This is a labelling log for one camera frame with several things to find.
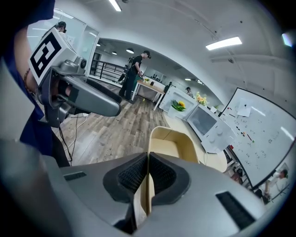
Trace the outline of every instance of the yellow flower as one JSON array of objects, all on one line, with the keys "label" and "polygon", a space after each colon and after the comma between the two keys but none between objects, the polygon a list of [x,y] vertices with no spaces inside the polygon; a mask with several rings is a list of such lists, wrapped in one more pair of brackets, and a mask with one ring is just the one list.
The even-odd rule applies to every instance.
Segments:
[{"label": "yellow flower", "polygon": [[185,103],[182,101],[179,101],[179,105],[185,108]]}]

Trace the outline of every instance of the flower pot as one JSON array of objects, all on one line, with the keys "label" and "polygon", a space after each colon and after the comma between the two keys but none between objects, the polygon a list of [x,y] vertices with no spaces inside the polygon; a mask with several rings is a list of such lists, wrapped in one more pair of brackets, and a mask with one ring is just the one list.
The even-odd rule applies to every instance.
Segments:
[{"label": "flower pot", "polygon": [[170,118],[175,118],[176,115],[177,115],[178,113],[181,113],[181,112],[178,111],[178,110],[175,110],[175,109],[171,106],[170,109],[169,109],[168,112],[167,112],[167,115],[168,115]]}]

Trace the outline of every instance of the whiteboard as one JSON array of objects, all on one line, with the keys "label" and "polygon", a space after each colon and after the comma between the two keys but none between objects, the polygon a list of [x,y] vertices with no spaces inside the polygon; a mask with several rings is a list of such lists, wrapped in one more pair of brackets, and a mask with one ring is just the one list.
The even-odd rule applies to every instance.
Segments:
[{"label": "whiteboard", "polygon": [[[241,102],[251,106],[249,117],[237,115]],[[252,188],[269,178],[288,154],[296,137],[296,119],[271,101],[237,88],[220,115],[236,133],[232,151]]]},{"label": "whiteboard", "polygon": [[186,110],[176,115],[180,119],[184,120],[186,120],[191,112],[198,106],[198,102],[191,96],[187,95],[176,87],[170,86],[161,104],[159,105],[159,108],[168,112],[172,106],[172,100],[176,100],[177,102],[182,101],[185,103]]}]

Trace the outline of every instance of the wooden floor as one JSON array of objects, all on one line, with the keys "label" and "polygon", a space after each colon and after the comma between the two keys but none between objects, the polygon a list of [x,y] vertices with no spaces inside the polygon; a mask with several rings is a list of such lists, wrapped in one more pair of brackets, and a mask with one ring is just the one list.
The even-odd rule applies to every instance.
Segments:
[{"label": "wooden floor", "polygon": [[[119,92],[120,88],[116,86],[104,82],[100,84],[115,93]],[[72,165],[97,163],[147,151],[152,129],[157,126],[168,127],[168,125],[161,109],[157,108],[153,111],[155,104],[142,97],[135,97],[135,99],[135,104],[123,100],[121,113],[116,117],[90,114],[86,122],[77,129]],[[74,141],[76,119],[67,118],[61,124],[68,146]],[[78,118],[77,126],[85,119]],[[58,129],[53,128],[53,131],[62,140]]]}]

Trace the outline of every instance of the table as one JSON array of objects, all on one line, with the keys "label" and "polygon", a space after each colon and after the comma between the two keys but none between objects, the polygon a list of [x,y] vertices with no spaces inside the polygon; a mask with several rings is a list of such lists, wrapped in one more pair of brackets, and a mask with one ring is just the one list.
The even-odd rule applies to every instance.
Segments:
[{"label": "table", "polygon": [[158,88],[158,87],[151,86],[149,83],[144,83],[143,81],[138,80],[138,81],[137,81],[137,85],[136,85],[136,87],[135,87],[135,89],[134,89],[134,93],[133,93],[133,96],[132,96],[131,100],[134,100],[134,97],[135,97],[135,95],[137,95],[137,93],[138,93],[138,89],[139,89],[140,86],[144,86],[144,87],[150,88],[151,90],[157,92],[157,94],[156,94],[156,96],[154,97],[154,99],[153,99],[152,102],[154,102],[154,101],[156,100],[156,98],[160,95],[160,98],[158,99],[158,101],[157,101],[157,103],[156,103],[156,106],[155,106],[154,109],[153,109],[153,110],[155,111],[156,108],[157,108],[157,106],[158,106],[158,104],[159,104],[159,102],[161,101],[163,95],[165,94],[164,91],[162,91],[162,90],[161,90],[160,88]]},{"label": "table", "polygon": [[185,133],[188,137],[191,138],[199,162],[206,166],[212,167],[220,172],[226,171],[227,160],[223,151],[217,154],[206,155],[206,152],[204,151],[204,148],[201,145],[201,141],[186,121],[183,121],[180,118],[171,118],[167,115],[167,112],[164,112],[164,117],[170,128]]}]

